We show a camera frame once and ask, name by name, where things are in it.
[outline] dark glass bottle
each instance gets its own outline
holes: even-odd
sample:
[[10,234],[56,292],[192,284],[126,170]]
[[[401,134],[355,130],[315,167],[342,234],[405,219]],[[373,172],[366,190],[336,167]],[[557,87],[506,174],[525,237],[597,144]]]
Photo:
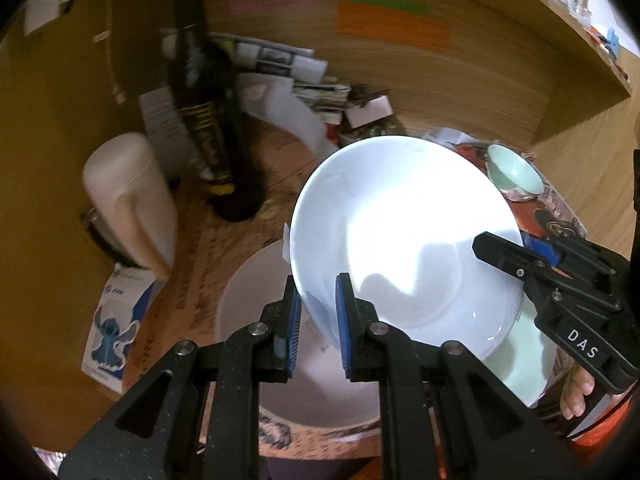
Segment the dark glass bottle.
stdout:
[[264,185],[252,156],[236,91],[236,69],[228,53],[208,37],[202,0],[174,0],[178,27],[168,82],[191,139],[207,171],[213,209],[237,222],[256,214]]

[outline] orange printed paper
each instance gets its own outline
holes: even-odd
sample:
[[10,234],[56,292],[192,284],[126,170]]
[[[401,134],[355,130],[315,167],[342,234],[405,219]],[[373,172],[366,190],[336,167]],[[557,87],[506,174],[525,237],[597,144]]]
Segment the orange printed paper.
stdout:
[[436,51],[449,47],[451,38],[449,26],[437,18],[345,0],[338,1],[336,30]]

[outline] blue cartoon character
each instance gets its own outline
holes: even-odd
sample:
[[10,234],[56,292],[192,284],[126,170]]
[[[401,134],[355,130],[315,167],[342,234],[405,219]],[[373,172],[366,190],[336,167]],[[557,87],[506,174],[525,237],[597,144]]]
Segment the blue cartoon character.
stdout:
[[133,321],[123,332],[115,316],[102,320],[100,305],[94,314],[94,325],[101,340],[100,346],[91,352],[91,358],[98,363],[98,367],[107,371],[122,370],[126,362],[124,348],[136,338],[140,322]]

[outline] small green bowl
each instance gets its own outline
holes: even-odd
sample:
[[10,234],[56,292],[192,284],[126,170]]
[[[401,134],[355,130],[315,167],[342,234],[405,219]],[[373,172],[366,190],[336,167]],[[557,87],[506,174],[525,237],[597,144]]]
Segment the small green bowl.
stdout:
[[492,144],[486,154],[487,176],[509,200],[531,200],[545,189],[536,170],[516,152],[500,144]]

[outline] metal screw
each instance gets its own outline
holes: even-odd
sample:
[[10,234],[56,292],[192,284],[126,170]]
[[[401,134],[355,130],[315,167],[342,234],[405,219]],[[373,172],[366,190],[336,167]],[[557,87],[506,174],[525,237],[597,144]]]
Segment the metal screw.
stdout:
[[188,355],[193,352],[193,343],[191,341],[179,341],[175,344],[174,350],[178,355]]
[[251,323],[251,325],[249,325],[249,334],[251,335],[263,335],[268,331],[269,327],[261,321],[256,321],[255,323]]
[[465,351],[465,347],[458,341],[447,341],[444,343],[444,349],[447,351],[447,354],[450,355],[460,355]]
[[389,332],[389,325],[382,321],[375,321],[369,325],[369,330],[373,335],[385,335]]

